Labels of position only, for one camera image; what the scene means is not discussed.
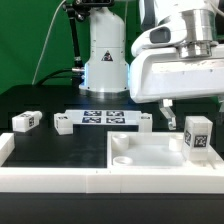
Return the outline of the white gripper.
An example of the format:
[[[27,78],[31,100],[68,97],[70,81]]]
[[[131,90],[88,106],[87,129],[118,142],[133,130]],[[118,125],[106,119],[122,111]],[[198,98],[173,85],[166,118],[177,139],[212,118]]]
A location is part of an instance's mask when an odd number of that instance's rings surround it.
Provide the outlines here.
[[[136,103],[159,101],[170,130],[176,129],[171,99],[218,96],[224,113],[224,44],[210,57],[181,58],[178,46],[187,37],[186,23],[177,19],[143,32],[131,47],[130,95]]]

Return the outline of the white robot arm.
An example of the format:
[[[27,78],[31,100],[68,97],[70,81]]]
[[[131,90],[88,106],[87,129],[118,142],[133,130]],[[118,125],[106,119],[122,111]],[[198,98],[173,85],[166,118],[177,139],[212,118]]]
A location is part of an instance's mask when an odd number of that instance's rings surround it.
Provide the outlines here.
[[[136,103],[158,101],[176,127],[174,99],[224,95],[224,44],[217,42],[220,0],[139,0],[143,33],[125,62],[124,22],[101,7],[90,11],[90,59],[83,93],[112,97],[126,91]]]

